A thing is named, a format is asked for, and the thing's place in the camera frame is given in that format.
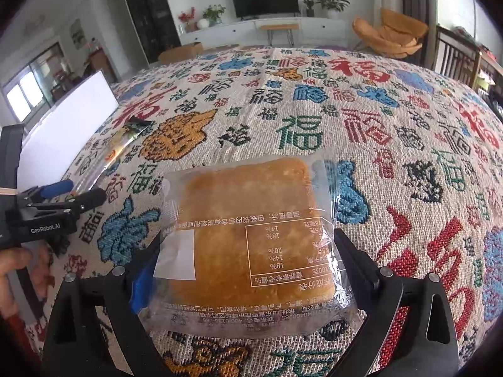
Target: bedspread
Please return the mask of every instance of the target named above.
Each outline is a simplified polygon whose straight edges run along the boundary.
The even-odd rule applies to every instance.
[[[502,310],[503,127],[468,87],[382,57],[253,47],[142,72],[114,93],[119,109],[65,178],[78,180],[130,116],[154,124],[102,182],[105,204],[81,217],[54,256],[47,317],[66,272],[107,273],[155,237],[165,171],[320,148],[341,177],[337,221],[356,247],[401,276],[441,276],[461,364]],[[398,311],[376,367],[389,360],[405,314]],[[99,317],[114,360],[127,370],[106,314]],[[39,348],[45,323],[30,328]],[[333,321],[300,337],[157,331],[152,338],[184,376],[322,377],[354,335]]]

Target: plastic bag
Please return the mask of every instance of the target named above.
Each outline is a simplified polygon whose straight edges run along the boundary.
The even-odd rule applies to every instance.
[[[114,133],[108,145],[99,151],[94,164],[87,169],[84,177],[77,182],[71,191],[71,195],[80,195],[92,190],[102,174],[112,167],[118,161],[122,152],[152,124],[153,122],[150,120],[141,120],[135,116],[130,117],[124,123],[124,126]]]
[[[168,173],[163,192],[145,329],[267,338],[358,319],[321,153]]]

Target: orange chair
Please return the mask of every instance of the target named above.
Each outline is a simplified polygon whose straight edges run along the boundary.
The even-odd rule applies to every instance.
[[[404,58],[423,46],[417,42],[428,31],[423,22],[387,8],[381,8],[381,20],[382,25],[377,30],[363,18],[353,21],[354,32],[378,54]]]

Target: screw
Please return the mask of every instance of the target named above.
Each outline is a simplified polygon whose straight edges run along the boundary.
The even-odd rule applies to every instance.
[[[75,278],[77,278],[77,275],[73,272],[69,272],[64,276],[64,281],[70,283],[73,282]]]
[[[387,278],[393,276],[393,270],[391,268],[388,268],[387,266],[383,266],[381,269],[379,269],[379,272],[382,276],[385,276]]]
[[[116,266],[112,269],[112,275],[114,276],[122,276],[126,272],[126,268],[124,266]]]
[[[434,272],[430,272],[428,274],[428,278],[432,282],[435,282],[435,283],[440,282],[440,277]]]

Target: white cabinet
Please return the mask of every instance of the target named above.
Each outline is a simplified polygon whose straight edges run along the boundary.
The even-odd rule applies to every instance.
[[[299,30],[293,31],[295,46],[348,46],[349,23],[347,21],[317,17],[256,19],[229,25],[215,25],[204,30],[182,34],[180,42],[182,45],[201,42],[205,49],[229,44],[266,45],[267,33],[260,29],[265,24],[299,24]],[[273,45],[288,46],[285,31],[274,32]]]
[[[330,18],[302,18],[302,43],[306,45],[348,45],[348,22]]]
[[[200,42],[204,49],[229,44],[253,45],[257,44],[257,31],[253,21],[215,25],[204,30],[182,34],[180,42],[182,45]]]

